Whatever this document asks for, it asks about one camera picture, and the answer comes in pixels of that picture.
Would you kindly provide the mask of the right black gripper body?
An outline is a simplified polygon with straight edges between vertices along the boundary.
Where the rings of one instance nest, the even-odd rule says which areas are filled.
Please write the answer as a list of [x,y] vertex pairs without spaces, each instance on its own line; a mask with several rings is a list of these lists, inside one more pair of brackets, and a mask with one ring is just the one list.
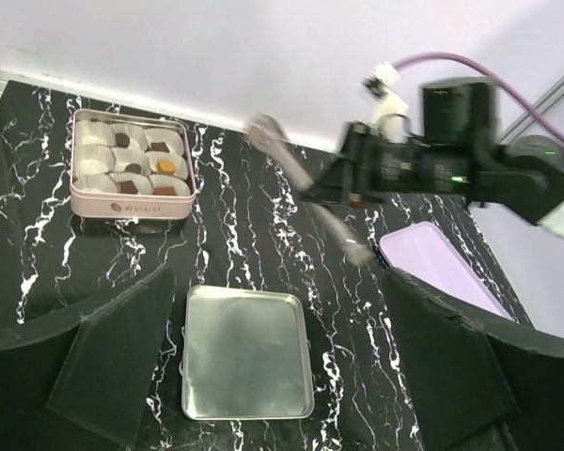
[[307,202],[365,207],[387,193],[470,194],[470,157],[457,146],[419,137],[392,142],[370,126],[350,122],[337,157],[302,190]]

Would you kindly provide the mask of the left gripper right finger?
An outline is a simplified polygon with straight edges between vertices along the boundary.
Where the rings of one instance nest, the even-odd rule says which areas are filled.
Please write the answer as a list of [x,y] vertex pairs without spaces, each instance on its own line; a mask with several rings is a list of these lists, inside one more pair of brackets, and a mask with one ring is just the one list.
[[564,338],[400,269],[383,293],[427,450],[564,450]]

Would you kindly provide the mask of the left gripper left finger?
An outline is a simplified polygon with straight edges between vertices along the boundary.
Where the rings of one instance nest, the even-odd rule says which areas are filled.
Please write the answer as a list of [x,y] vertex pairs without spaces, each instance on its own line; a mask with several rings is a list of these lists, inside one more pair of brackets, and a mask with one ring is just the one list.
[[134,447],[175,293],[162,266],[0,329],[0,450]]

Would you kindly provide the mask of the metal tongs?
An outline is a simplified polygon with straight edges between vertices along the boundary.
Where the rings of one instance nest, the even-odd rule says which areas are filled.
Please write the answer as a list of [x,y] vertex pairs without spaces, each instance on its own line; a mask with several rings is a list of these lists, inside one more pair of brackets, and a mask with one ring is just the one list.
[[[313,184],[312,178],[289,151],[288,138],[274,118],[265,114],[254,115],[248,120],[245,134],[253,147],[267,154],[281,167],[286,178],[297,189],[303,191]],[[370,248],[359,241],[353,231],[329,209],[317,204],[310,204],[309,207],[322,221],[350,263],[359,267],[374,258]]]

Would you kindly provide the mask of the silver metal box lid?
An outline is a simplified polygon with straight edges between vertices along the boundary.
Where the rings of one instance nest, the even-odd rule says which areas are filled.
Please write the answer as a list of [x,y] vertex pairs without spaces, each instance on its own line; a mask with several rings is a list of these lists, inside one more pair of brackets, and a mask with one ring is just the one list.
[[181,408],[196,421],[303,419],[314,410],[294,295],[200,285],[187,294]]

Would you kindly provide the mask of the dark square chocolate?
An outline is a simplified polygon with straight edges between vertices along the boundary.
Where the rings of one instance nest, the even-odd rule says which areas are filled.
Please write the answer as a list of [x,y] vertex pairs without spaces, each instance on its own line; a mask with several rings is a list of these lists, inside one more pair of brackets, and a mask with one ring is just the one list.
[[121,194],[138,194],[138,189],[135,184],[130,180],[125,180],[117,184],[118,190]]

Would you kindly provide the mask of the orange round chocolate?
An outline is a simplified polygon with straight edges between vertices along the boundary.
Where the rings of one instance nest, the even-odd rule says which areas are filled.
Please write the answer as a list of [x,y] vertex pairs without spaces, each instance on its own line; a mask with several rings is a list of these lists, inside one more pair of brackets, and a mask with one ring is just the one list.
[[158,171],[161,174],[174,174],[176,172],[176,165],[167,159],[162,159],[157,164]]

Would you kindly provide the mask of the dark rectangular chocolate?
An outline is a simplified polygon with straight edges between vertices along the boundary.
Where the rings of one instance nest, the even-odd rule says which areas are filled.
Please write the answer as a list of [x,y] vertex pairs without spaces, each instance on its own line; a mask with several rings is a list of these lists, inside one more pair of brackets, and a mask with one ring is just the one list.
[[174,187],[165,186],[165,187],[156,187],[153,190],[153,194],[158,196],[176,196],[177,192]]

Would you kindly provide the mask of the pink chocolate box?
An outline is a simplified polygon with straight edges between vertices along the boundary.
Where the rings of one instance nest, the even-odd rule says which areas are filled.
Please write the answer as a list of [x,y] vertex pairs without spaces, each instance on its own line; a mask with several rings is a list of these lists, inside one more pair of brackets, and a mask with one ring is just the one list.
[[80,109],[73,115],[72,211],[92,219],[183,220],[196,200],[177,121]]

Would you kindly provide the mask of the dark oval chocolate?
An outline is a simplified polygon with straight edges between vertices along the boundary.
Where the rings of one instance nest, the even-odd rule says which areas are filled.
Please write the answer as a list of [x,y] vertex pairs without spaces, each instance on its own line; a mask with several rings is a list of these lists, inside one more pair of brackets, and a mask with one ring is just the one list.
[[141,174],[142,166],[138,163],[130,163],[124,168],[124,171],[132,174]]

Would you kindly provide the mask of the dark round chocolate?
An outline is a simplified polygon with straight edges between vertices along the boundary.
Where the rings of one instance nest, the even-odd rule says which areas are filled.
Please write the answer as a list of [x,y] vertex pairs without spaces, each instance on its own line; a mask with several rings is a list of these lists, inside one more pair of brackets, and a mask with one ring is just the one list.
[[127,148],[131,143],[131,138],[124,132],[117,132],[115,134],[115,143],[118,148]]

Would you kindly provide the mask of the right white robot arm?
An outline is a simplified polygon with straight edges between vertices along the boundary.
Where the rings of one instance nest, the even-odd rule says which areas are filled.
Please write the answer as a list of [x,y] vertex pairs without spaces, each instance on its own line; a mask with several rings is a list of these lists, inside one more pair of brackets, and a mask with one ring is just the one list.
[[499,143],[489,77],[427,83],[420,99],[422,134],[394,142],[350,124],[339,156],[302,198],[365,208],[388,193],[456,195],[465,205],[501,204],[564,240],[564,147],[543,135]]

